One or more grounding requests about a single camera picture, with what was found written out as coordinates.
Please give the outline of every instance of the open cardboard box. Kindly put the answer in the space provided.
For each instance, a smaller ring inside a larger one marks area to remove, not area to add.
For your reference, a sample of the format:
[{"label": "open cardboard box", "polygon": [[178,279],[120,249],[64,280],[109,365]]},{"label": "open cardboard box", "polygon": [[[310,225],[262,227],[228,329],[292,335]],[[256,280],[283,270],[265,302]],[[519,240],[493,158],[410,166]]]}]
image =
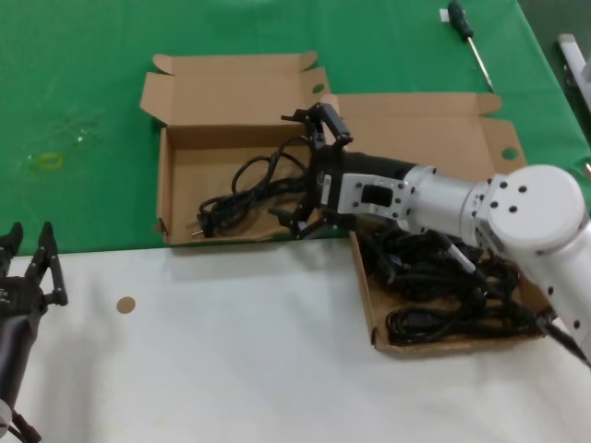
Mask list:
[{"label": "open cardboard box", "polygon": [[[171,57],[155,55],[162,73],[149,73],[140,107],[166,124],[161,133],[157,217],[168,245],[260,241],[288,231],[267,212],[287,209],[282,198],[261,204],[247,220],[221,237],[193,236],[199,205],[230,193],[232,179],[248,160],[269,156],[304,128],[281,120],[308,108],[330,92],[315,53]],[[287,152],[308,164],[305,145]],[[247,189],[262,178],[268,164],[248,168],[238,182]],[[277,176],[301,174],[281,160]]]},{"label": "open cardboard box", "polygon": [[[492,94],[364,94],[341,95],[331,100],[355,137],[350,151],[436,166],[441,175],[484,181],[493,174],[509,174],[526,165],[519,139],[510,122],[485,115],[501,108]],[[385,320],[394,310],[408,307],[402,297],[387,293],[364,271],[356,236],[351,234],[356,268],[361,276],[369,337],[383,352],[423,353],[474,350],[530,340],[450,338],[430,344],[394,346],[389,343]],[[522,278],[513,298],[540,312],[548,300]],[[449,307],[445,302],[431,306]]]},{"label": "open cardboard box", "polygon": [[[485,180],[525,166],[513,125],[488,118],[501,107],[492,94],[351,94],[331,95],[323,68],[312,67],[316,55],[239,55],[170,57],[157,55],[161,74],[149,73],[141,107],[166,124],[162,130],[158,180],[158,220],[164,242],[260,241],[286,235],[267,213],[268,201],[235,231],[205,239],[192,236],[199,204],[230,192],[238,169],[257,155],[270,155],[303,128],[280,120],[296,108],[331,103],[344,118],[355,141],[351,151],[434,165],[441,174]],[[308,162],[308,147],[290,148]],[[253,166],[239,189],[252,186],[266,171]],[[277,176],[300,174],[292,163],[280,163]],[[355,235],[351,236],[371,343],[384,352],[409,353],[473,350],[528,340],[463,338],[417,346],[392,346],[385,318],[404,301],[385,293],[366,275]],[[538,288],[522,281],[514,297],[536,312],[548,307]]]}]

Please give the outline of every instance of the screwdriver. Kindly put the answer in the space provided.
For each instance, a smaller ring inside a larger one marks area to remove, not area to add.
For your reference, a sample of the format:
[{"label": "screwdriver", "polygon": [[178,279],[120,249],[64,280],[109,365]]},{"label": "screwdriver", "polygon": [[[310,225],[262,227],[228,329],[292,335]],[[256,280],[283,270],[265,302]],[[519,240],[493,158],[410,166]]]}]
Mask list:
[{"label": "screwdriver", "polygon": [[470,25],[468,24],[468,20],[465,17],[465,11],[462,8],[462,5],[460,5],[455,0],[452,0],[450,4],[447,6],[447,13],[450,18],[450,23],[452,23],[453,28],[458,31],[458,33],[460,34],[460,38],[464,42],[470,43],[470,47],[472,48],[474,57],[476,57],[476,60],[480,65],[482,74],[484,74],[484,78],[487,81],[490,90],[494,92],[494,88],[492,87],[492,81],[490,81],[490,76],[488,75],[487,69],[485,68],[484,63],[480,58],[478,49],[476,48],[476,46],[474,45],[474,41],[472,40],[472,37],[474,37],[474,31],[472,30],[472,28],[470,28]]}]

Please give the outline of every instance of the green tablecloth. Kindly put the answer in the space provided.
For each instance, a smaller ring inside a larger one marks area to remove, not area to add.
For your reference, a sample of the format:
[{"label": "green tablecloth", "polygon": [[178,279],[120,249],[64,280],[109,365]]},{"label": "green tablecloth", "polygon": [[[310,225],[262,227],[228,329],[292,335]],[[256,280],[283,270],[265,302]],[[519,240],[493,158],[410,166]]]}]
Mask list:
[{"label": "green tablecloth", "polygon": [[[151,57],[316,50],[332,90],[486,91],[446,0],[2,2],[0,232],[35,247],[50,220],[64,252],[152,247],[158,133],[139,110]],[[531,163],[575,171],[584,136],[514,0],[464,1]]]}]

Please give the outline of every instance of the cardboard box lid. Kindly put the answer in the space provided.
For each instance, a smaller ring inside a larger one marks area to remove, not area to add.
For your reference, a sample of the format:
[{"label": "cardboard box lid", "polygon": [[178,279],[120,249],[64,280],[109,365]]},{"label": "cardboard box lid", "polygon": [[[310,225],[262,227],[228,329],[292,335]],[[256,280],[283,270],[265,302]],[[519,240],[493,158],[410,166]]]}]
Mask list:
[{"label": "cardboard box lid", "polygon": [[511,122],[484,116],[501,108],[493,94],[342,94],[323,100],[338,107],[349,127],[351,151],[434,165],[464,180],[526,166]]},{"label": "cardboard box lid", "polygon": [[292,125],[280,120],[330,93],[316,53],[155,55],[140,107],[169,126]]}]

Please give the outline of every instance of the black cable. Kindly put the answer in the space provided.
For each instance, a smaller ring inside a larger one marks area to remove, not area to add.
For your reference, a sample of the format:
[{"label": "black cable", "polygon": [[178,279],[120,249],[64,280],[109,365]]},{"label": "black cable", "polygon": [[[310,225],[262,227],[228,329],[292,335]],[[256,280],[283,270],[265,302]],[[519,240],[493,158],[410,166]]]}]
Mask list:
[{"label": "black cable", "polygon": [[[306,165],[285,149],[296,142],[310,146],[310,141],[304,136],[289,138],[272,155],[260,155],[246,162],[234,175],[231,194],[210,198],[199,205],[197,215],[200,229],[206,237],[211,237],[216,231],[226,231],[235,228],[262,200],[283,194],[299,194],[305,190],[304,172]],[[293,163],[302,174],[297,177],[285,177],[272,180],[281,158]],[[250,189],[238,191],[238,180],[253,164],[266,162],[269,164],[265,176]]]},{"label": "black cable", "polygon": [[[450,335],[492,339],[538,332],[531,311],[511,298],[519,272],[507,261],[484,256],[483,251],[440,233],[414,235],[389,228],[360,232],[359,238],[366,272],[414,304],[387,316],[392,343],[427,343]],[[458,307],[421,305],[445,299]]]}]

